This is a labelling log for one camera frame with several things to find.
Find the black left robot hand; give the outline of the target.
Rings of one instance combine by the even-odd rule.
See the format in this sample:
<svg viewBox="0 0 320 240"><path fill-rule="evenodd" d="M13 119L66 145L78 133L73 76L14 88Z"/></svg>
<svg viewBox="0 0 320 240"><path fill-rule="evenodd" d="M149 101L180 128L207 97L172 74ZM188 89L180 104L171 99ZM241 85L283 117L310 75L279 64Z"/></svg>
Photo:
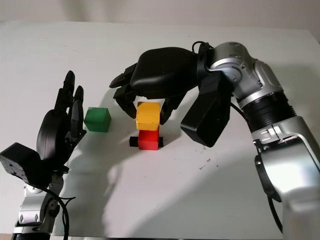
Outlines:
<svg viewBox="0 0 320 240"><path fill-rule="evenodd" d="M40 126L36 151L52 171L67 172L65 163L87 133L84 123L84 89L75 88L75 74L68 71L59 89L54 108L49 110Z"/></svg>

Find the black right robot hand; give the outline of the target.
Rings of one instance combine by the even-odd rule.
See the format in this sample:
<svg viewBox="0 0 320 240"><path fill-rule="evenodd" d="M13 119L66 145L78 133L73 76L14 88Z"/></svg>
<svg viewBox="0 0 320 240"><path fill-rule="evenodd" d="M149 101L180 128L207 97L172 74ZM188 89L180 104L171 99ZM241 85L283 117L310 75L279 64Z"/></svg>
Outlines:
<svg viewBox="0 0 320 240"><path fill-rule="evenodd" d="M163 99L159 117L163 125L197 84L196 54L181 47L163 47L142 53L109 86L116 90L114 100L133 119L137 116L136 97Z"/></svg>

